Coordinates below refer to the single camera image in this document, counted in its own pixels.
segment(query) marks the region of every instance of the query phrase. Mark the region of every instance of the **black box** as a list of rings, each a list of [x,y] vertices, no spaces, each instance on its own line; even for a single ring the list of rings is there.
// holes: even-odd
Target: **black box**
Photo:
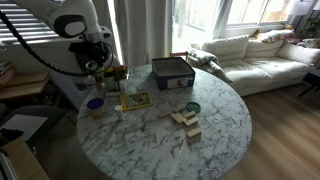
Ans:
[[[160,90],[193,86],[196,75],[181,57],[152,59],[152,72]]]

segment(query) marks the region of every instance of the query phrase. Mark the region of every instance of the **floor lamp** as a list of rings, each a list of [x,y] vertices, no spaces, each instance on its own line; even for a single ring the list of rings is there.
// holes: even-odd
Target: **floor lamp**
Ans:
[[[313,0],[291,0],[290,1],[287,8],[287,15],[301,16],[296,26],[296,30],[298,29],[303,16],[308,14],[312,4],[313,4]]]

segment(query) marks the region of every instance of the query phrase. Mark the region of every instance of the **yellow book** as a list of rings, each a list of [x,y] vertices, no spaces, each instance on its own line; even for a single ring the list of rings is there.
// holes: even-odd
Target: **yellow book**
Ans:
[[[121,95],[120,102],[122,111],[153,105],[152,99],[148,92]]]

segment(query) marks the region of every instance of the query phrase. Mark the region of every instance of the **window blind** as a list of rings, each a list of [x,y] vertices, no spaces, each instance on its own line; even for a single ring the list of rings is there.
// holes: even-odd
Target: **window blind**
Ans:
[[[61,4],[64,0],[53,1]],[[8,0],[0,0],[0,9],[7,15],[13,26],[27,42],[61,38],[29,11]],[[1,20],[0,22],[0,40],[2,43],[13,44],[18,42],[7,26]]]

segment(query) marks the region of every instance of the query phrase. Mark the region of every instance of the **marble tabletop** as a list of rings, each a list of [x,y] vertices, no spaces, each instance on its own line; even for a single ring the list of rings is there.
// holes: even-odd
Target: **marble tabletop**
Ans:
[[[107,112],[92,118],[86,103],[99,96],[92,91],[78,114],[77,133],[91,160],[114,179],[217,179],[243,157],[251,140],[248,109],[226,83],[195,69],[193,87],[160,91],[145,65],[130,70],[128,92],[149,92],[153,106],[125,111],[119,121],[114,107],[119,97],[104,97]],[[199,122],[187,127],[158,118],[165,109],[198,102]],[[187,138],[196,127],[200,136]]]

